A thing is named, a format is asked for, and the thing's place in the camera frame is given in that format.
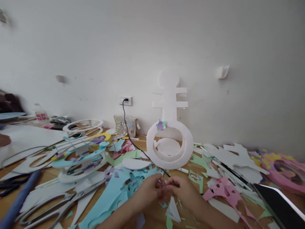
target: scissor handle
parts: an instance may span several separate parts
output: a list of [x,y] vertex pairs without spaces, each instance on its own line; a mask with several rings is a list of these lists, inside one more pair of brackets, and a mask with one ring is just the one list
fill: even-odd
[[[44,211],[43,213],[41,213],[40,215],[36,216],[35,218],[26,221],[26,219],[29,218],[29,216],[31,216],[34,212],[36,212],[42,206],[44,206],[45,204],[51,202],[52,200],[57,199],[60,196],[64,196],[64,198],[58,204],[56,204],[53,207],[51,207],[50,209]],[[47,220],[49,220],[51,218],[54,218],[56,215],[58,215],[56,220],[48,228],[48,229],[52,229],[57,223],[59,223],[60,219],[70,209],[70,207],[74,204],[74,202],[70,201],[74,196],[75,196],[75,193],[69,194],[69,193],[65,192],[65,193],[58,194],[56,196],[53,196],[53,197],[45,200],[44,202],[42,202],[41,204],[37,205],[32,210],[30,210],[28,213],[26,213],[21,218],[20,225],[27,226],[24,229],[34,228],[37,225],[40,225],[43,222],[45,222],[45,221],[47,221]]]

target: small bag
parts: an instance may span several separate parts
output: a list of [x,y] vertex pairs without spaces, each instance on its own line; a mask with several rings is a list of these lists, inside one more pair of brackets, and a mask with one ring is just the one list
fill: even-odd
[[[137,118],[128,118],[126,117],[126,123],[128,127],[128,132],[130,137],[135,137],[137,135],[137,128],[140,129]],[[118,134],[127,133],[127,128],[124,121],[124,116],[114,115],[115,121],[115,132]]]

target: hand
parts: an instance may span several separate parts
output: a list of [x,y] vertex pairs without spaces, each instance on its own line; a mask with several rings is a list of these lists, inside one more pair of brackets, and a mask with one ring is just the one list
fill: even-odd
[[11,142],[12,142],[12,140],[10,139],[10,137],[8,135],[0,134],[0,147],[6,146],[6,145],[10,144]]
[[143,209],[152,204],[156,199],[160,199],[164,204],[163,196],[167,193],[164,178],[161,173],[152,175],[144,180],[142,185],[136,190],[130,198],[132,207],[136,213],[140,213]]
[[166,182],[166,189],[171,190],[194,215],[207,205],[189,178],[172,176]]

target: scissors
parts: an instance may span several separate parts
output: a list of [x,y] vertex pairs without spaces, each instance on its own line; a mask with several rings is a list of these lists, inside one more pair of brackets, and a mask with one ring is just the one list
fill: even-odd
[[[102,180],[102,181],[100,181],[100,182],[98,182],[98,183],[96,183],[96,184],[78,192],[78,193],[69,194],[69,193],[64,192],[64,193],[58,194],[56,196],[53,196],[53,197],[45,200],[44,202],[37,205],[33,209],[29,210],[21,218],[20,225],[26,226],[24,229],[31,229],[31,228],[36,227],[37,225],[42,224],[43,222],[46,222],[49,219],[55,218],[57,216],[56,220],[52,223],[52,225],[48,227],[48,229],[54,228],[55,225],[60,222],[62,217],[65,215],[65,213],[75,204],[76,201],[84,198],[85,196],[87,196],[88,194],[90,194],[91,192],[96,190],[100,185],[102,185],[103,183],[105,183],[109,179],[110,178],[104,179],[104,180]],[[63,196],[64,198],[58,204],[51,207],[49,210],[44,211],[43,213],[36,216],[35,218],[26,221],[27,218],[29,218],[38,209],[40,209],[45,204],[47,204],[47,203],[51,202],[52,200],[57,199],[61,196]]]
[[[9,195],[10,193],[12,193],[14,190],[18,189],[21,184],[24,184],[25,182],[28,181],[30,176],[31,176],[31,173],[30,174],[21,174],[21,175],[15,176],[15,177],[11,177],[11,178],[3,181],[2,183],[0,183],[0,190],[4,190],[0,193],[0,198],[5,197],[5,196]],[[26,178],[23,180],[17,180],[21,177],[26,177]]]

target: white wall hook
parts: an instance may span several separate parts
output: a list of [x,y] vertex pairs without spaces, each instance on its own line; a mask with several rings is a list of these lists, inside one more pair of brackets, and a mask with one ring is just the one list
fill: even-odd
[[216,71],[216,78],[219,80],[222,80],[227,77],[228,71],[229,71],[230,65],[227,66],[221,66]]

